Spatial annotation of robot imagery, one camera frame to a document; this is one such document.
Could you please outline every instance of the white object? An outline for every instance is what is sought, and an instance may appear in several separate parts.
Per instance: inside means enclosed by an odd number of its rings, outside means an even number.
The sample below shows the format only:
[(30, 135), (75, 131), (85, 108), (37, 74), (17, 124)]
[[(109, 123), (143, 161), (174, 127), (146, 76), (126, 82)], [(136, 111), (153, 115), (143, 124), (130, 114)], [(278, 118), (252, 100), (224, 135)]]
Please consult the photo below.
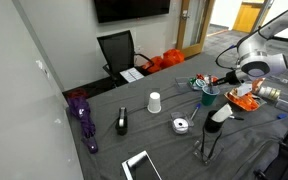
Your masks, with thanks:
[(151, 113), (159, 113), (162, 109), (161, 107), (161, 96), (157, 92), (152, 92), (150, 94), (150, 99), (148, 102), (147, 109)]
[(269, 55), (265, 43), (276, 34), (288, 28), (288, 10), (263, 25), (260, 29), (241, 39), (237, 43), (240, 68), (235, 70), (235, 76), (228, 74), (227, 82), (238, 79), (255, 80), (258, 78), (279, 75), (288, 69), (286, 57), (283, 54)]
[(133, 180), (133, 177), (131, 175), (131, 172), (130, 172), (130, 168), (134, 167), (136, 164), (140, 163), (144, 158), (146, 158), (150, 161), (151, 165), (152, 165), (152, 170), (155, 171), (155, 175), (157, 176), (156, 179), (158, 178), (159, 180), (162, 180), (161, 176), (158, 174), (150, 156), (147, 154), (146, 151), (143, 151), (135, 156), (133, 156), (132, 158), (130, 158), (129, 160), (127, 161), (124, 161), (122, 163), (122, 167), (123, 167), (123, 170), (124, 170), (124, 173), (126, 175), (126, 178), (127, 180)]
[(135, 68), (131, 68), (125, 71), (120, 72), (120, 74), (126, 79), (127, 82), (133, 82), (143, 78), (143, 74), (138, 72)]
[(175, 119), (172, 126), (177, 134), (185, 134), (188, 132), (188, 122), (183, 118)]
[(244, 96), (246, 93), (252, 91), (252, 84), (251, 83), (243, 83), (240, 87), (236, 88), (237, 96), (241, 97)]
[(120, 127), (123, 127), (123, 126), (124, 126), (124, 119), (120, 119), (120, 120), (118, 121), (118, 125), (119, 125)]
[(215, 122), (223, 122), (225, 119), (227, 119), (229, 116), (233, 114), (232, 108), (229, 104), (226, 104), (223, 106), (220, 110), (218, 110), (211, 119)]
[(281, 90), (271, 88), (271, 87), (266, 87), (266, 86), (262, 86), (257, 93), (258, 96), (268, 98), (271, 100), (277, 100), (280, 94), (281, 94)]

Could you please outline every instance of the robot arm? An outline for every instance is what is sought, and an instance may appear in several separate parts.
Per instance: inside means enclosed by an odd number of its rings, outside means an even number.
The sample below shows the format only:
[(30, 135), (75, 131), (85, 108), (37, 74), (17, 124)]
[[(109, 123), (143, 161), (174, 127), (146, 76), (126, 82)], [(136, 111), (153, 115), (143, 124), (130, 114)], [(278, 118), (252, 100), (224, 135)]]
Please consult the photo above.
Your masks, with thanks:
[(280, 14), (263, 27), (242, 38), (236, 45), (239, 54), (240, 67), (226, 74), (215, 84), (239, 84), (258, 78), (278, 75), (287, 70), (288, 65), (283, 54), (268, 55), (265, 43), (276, 38), (274, 35), (288, 28), (288, 10)]

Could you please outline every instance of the wall-mounted tv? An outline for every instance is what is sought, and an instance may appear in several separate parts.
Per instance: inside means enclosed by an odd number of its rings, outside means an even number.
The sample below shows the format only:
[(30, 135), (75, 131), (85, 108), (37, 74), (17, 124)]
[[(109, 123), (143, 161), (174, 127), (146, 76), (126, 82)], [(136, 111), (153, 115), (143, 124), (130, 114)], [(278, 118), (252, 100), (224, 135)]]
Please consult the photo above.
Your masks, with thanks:
[(168, 14), (170, 0), (94, 0), (99, 23)]

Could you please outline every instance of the paper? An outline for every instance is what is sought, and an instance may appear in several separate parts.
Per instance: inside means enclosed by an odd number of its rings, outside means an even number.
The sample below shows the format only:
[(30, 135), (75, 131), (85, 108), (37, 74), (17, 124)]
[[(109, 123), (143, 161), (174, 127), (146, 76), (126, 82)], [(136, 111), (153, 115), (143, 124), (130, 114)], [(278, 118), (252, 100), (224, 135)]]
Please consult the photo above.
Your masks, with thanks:
[(135, 68), (131, 68), (120, 72), (120, 74), (126, 79), (127, 82), (133, 82), (143, 78), (144, 76), (138, 72)]
[(229, 104), (226, 104), (223, 106), (220, 110), (218, 110), (211, 119), (215, 122), (223, 122), (225, 119), (227, 119), (229, 116), (233, 114), (232, 108)]

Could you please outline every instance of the white paper cup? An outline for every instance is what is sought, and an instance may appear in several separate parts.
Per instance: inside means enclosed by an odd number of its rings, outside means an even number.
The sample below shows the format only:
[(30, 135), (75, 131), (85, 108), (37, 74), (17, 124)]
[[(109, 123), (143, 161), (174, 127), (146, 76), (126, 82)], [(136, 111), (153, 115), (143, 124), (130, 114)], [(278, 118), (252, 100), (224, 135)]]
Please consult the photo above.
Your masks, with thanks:
[(150, 94), (150, 100), (148, 102), (147, 110), (151, 113), (159, 113), (161, 111), (161, 96), (157, 92)]

